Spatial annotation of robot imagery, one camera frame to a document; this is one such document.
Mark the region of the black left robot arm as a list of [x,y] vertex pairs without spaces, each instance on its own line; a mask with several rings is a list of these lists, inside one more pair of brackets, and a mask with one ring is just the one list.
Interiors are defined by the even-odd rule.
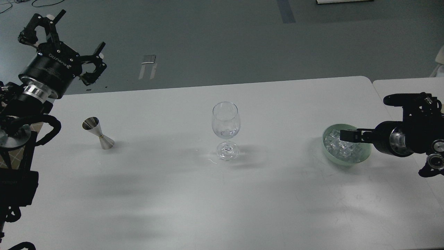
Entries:
[[32,16],[18,41],[35,48],[35,56],[18,75],[21,84],[1,82],[1,229],[32,204],[39,185],[39,173],[31,170],[35,149],[61,130],[50,115],[51,100],[61,99],[75,78],[94,84],[107,68],[104,42],[82,56],[60,40],[56,25],[65,13]]

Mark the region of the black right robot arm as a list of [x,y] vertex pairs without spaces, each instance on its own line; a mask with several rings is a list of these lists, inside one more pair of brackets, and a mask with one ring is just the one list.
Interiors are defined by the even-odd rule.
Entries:
[[421,177],[443,175],[444,117],[442,103],[426,92],[396,93],[383,98],[386,106],[401,107],[401,121],[385,121],[374,129],[341,130],[341,141],[372,144],[399,158],[425,154]]

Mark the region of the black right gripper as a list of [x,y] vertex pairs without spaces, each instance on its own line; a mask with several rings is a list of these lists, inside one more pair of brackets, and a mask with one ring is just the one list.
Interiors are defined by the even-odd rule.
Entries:
[[400,158],[413,154],[407,146],[404,125],[401,121],[385,121],[374,129],[341,130],[340,140],[353,143],[371,143],[382,153]]

